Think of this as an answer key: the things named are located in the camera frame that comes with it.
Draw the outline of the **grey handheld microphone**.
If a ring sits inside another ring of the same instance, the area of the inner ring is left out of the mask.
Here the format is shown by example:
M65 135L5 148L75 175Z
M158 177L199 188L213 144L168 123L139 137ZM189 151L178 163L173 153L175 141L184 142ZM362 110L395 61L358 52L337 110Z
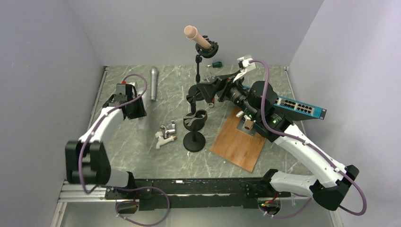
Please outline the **grey handheld microphone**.
M151 76L151 101L155 102L157 98L157 78L158 78L158 69L156 67L152 67L150 69L150 76Z

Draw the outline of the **black front microphone stand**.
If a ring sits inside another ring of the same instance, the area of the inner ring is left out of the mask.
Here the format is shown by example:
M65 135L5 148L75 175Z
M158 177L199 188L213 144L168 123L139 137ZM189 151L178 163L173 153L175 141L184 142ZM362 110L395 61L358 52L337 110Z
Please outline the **black front microphone stand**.
M200 130L204 127L207 118L208 114L204 109L183 117L184 127L189 131L183 139L183 145L187 151L199 152L204 148L206 140Z

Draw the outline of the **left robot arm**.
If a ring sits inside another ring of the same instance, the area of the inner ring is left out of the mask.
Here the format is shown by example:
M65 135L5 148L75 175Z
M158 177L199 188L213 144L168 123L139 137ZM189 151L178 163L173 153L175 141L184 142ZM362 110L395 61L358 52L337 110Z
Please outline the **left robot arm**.
M94 184L117 188L125 199L136 192L133 173L112 169L105 145L124 120L147 116L142 97L146 89L135 83L119 83L102 105L99 117L78 140L65 146L66 176L71 184Z

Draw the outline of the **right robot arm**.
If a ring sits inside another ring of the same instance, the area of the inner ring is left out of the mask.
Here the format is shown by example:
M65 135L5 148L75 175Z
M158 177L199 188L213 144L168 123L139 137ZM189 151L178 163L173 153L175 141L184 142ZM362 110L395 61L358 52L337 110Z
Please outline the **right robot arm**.
M261 181L261 192L272 196L276 192L291 192L314 199L327 210L336 210L347 195L359 170L345 166L311 142L294 123L288 108L282 108L277 93L267 80L256 81L246 89L234 74L217 76L197 84L206 101L217 97L230 101L258 134L291 153L310 171L310 175L287 174L270 169Z

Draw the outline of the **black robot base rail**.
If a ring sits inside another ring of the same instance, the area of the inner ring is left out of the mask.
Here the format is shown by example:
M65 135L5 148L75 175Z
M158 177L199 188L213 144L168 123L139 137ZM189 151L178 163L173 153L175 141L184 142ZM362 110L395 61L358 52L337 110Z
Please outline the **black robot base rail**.
M106 200L136 199L140 211L177 208L242 207L258 208L257 201L290 197L277 192L260 177L251 178L178 178L135 180L138 192L107 188Z

